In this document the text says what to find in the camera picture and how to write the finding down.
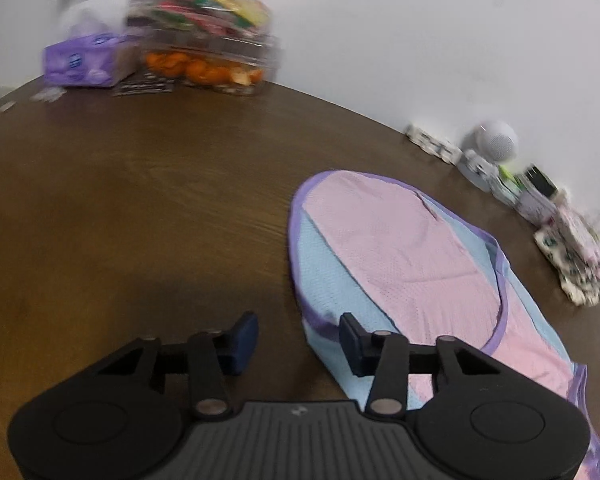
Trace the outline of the pink blue mesh garment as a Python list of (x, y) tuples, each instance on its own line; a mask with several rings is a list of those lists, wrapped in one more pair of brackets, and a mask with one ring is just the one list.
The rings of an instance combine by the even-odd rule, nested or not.
[(570, 359), (498, 241), (414, 186), (352, 171), (309, 178), (292, 199), (289, 258), (306, 340), (358, 404), (372, 382), (350, 371), (343, 313), (412, 344), (455, 336), (585, 408), (588, 370)]

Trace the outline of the folded floral clothes stack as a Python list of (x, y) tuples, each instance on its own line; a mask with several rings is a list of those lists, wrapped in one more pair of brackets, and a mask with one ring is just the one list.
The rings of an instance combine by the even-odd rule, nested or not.
[(558, 272), (560, 287), (577, 307), (600, 303), (600, 244), (575, 211), (560, 206), (533, 235)]

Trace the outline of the white power strip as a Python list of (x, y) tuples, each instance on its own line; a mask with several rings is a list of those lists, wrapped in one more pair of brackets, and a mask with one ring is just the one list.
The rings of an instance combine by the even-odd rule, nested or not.
[(437, 157), (446, 164), (456, 166), (463, 156), (463, 151), (451, 141), (439, 139), (414, 124), (408, 125), (404, 134), (424, 153)]

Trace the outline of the green white small boxes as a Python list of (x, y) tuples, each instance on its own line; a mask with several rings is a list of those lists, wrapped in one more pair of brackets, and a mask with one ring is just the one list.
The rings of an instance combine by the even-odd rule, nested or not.
[(534, 165), (521, 174), (513, 174), (499, 166), (491, 183), (491, 192), (497, 200), (514, 208), (535, 226), (550, 221), (557, 209), (558, 187)]

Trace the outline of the white round speaker toy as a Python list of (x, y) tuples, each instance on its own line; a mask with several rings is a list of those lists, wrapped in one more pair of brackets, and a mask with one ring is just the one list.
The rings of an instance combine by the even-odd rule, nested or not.
[(518, 144), (517, 133), (507, 122), (480, 122), (463, 142), (457, 169), (480, 191), (490, 192), (500, 167), (517, 156)]

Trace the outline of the purple tissue box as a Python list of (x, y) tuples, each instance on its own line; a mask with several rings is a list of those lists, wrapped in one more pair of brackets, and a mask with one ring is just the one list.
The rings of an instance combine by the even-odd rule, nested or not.
[(58, 87), (111, 88), (135, 73), (138, 62), (140, 45), (135, 40), (103, 32), (46, 47), (43, 78)]

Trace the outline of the clear snack and orange container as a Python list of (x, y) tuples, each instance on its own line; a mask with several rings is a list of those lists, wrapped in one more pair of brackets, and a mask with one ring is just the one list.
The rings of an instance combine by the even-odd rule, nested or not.
[(140, 71), (121, 94), (163, 93), (177, 84), (253, 96), (276, 76), (279, 46), (259, 0), (132, 0), (128, 31)]

